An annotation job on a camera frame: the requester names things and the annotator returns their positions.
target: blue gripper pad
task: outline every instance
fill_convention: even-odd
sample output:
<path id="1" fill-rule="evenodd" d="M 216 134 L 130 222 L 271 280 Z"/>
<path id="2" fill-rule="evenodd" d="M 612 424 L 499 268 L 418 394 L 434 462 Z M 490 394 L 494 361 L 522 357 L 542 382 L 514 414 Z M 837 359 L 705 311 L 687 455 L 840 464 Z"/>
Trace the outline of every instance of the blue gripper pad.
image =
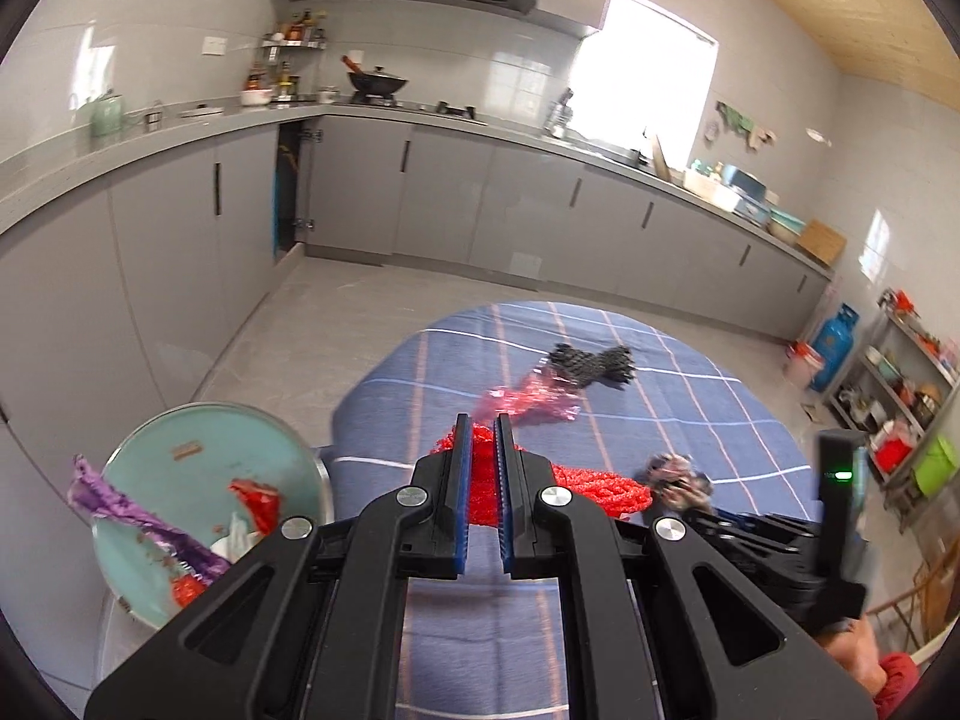
<path id="1" fill-rule="evenodd" d="M 493 450 L 496 463 L 496 502 L 498 510 L 497 531 L 500 536 L 500 559 L 504 573 L 509 574 L 514 564 L 514 519 L 510 505 L 510 488 L 507 484 L 507 456 L 501 420 L 493 423 Z"/>
<path id="2" fill-rule="evenodd" d="M 453 562 L 457 573 L 463 574 L 467 567 L 467 536 L 469 536 L 470 507 L 470 471 L 473 465 L 473 421 L 467 415 L 457 416 L 457 427 L 453 442 L 452 465 L 459 466 L 456 484 L 456 504 L 454 507 L 454 553 Z"/>

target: wooden ceiling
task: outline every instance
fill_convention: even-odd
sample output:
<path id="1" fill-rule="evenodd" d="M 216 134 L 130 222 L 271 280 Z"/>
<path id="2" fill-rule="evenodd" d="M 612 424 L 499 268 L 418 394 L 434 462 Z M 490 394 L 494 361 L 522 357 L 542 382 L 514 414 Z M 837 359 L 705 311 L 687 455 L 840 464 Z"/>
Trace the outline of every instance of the wooden ceiling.
<path id="1" fill-rule="evenodd" d="M 960 59 L 923 0 L 773 0 L 844 73 L 960 111 Z"/>

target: teal plate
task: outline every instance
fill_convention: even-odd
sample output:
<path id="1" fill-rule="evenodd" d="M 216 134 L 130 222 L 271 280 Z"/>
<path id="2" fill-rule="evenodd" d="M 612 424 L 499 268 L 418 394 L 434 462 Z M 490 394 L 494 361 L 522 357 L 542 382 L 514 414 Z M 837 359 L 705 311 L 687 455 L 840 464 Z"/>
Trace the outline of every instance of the teal plate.
<path id="1" fill-rule="evenodd" d="M 280 491 L 280 520 L 295 514 L 333 522 L 326 471 L 296 432 L 251 406 L 190 403 L 155 416 L 107 461 L 104 479 L 148 512 L 210 546 L 230 515 L 247 508 L 227 486 L 251 479 Z M 161 628 L 178 611 L 170 581 L 176 565 L 137 528 L 93 523 L 93 546 L 107 586 L 133 616 Z"/>

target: tile floor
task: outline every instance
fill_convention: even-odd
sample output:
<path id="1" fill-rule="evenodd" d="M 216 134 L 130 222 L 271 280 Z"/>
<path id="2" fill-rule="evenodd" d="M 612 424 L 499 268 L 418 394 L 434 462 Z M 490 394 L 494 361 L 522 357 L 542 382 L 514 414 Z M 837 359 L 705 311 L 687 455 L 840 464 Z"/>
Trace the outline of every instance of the tile floor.
<path id="1" fill-rule="evenodd" d="M 436 319 L 472 306 L 518 299 L 579 302 L 627 314 L 679 338 L 740 378 L 811 456 L 824 427 L 802 408 L 813 395 L 784 381 L 784 351 L 774 343 L 675 317 L 412 269 L 306 259 L 251 318 L 203 391 L 204 399 L 258 406 L 286 420 L 310 443 L 329 442 L 340 399 L 397 344 Z M 871 485 L 866 538 L 880 546 L 880 576 L 870 604 L 907 589 L 920 565 L 909 534 L 901 536 Z"/>

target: metal screw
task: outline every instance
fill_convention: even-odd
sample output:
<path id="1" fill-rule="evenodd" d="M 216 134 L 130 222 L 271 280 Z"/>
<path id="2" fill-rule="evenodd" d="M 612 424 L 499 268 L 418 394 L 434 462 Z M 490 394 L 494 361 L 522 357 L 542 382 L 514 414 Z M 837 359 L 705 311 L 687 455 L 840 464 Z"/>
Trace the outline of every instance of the metal screw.
<path id="1" fill-rule="evenodd" d="M 423 488 L 402 488 L 397 490 L 397 503 L 400 506 L 422 506 L 426 503 L 426 490 Z"/>
<path id="2" fill-rule="evenodd" d="M 567 488 L 545 488 L 541 492 L 541 501 L 544 501 L 547 506 L 566 506 L 572 500 L 573 493 L 570 493 Z"/>
<path id="3" fill-rule="evenodd" d="M 664 517 L 658 519 L 654 525 L 656 534 L 666 541 L 679 541 L 686 536 L 686 526 L 679 519 L 673 517 Z"/>
<path id="4" fill-rule="evenodd" d="M 290 517 L 280 526 L 280 533 L 284 538 L 306 538 L 313 530 L 313 525 L 306 517 Z"/>

